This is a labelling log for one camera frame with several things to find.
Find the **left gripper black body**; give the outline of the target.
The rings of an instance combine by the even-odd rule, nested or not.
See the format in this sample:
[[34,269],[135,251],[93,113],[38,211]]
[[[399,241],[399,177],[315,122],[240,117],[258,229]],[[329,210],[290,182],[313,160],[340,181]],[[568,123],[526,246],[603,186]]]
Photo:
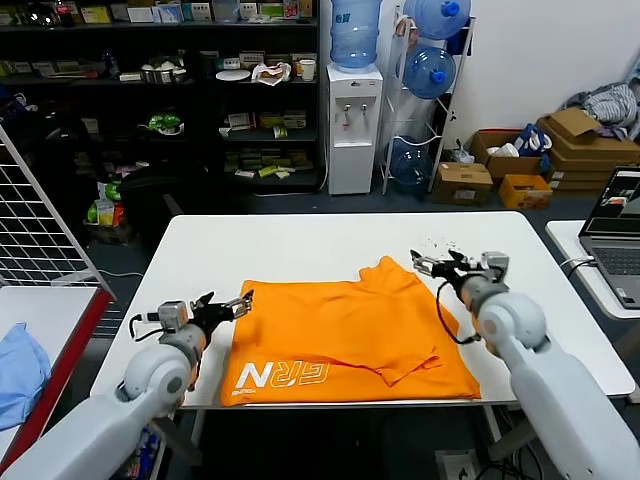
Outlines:
[[224,322],[234,320],[234,310],[224,303],[203,304],[196,302],[191,304],[193,318],[192,324],[197,326],[206,337],[210,337],[214,330]]

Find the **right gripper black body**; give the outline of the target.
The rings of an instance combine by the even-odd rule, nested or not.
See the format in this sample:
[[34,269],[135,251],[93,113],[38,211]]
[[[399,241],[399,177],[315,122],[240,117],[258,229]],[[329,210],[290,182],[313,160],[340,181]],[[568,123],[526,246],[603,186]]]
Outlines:
[[449,283],[460,282],[461,279],[468,275],[478,275],[483,271],[480,263],[474,259],[467,257],[467,265],[457,267],[452,259],[436,259],[437,265],[433,268],[433,278],[442,278]]

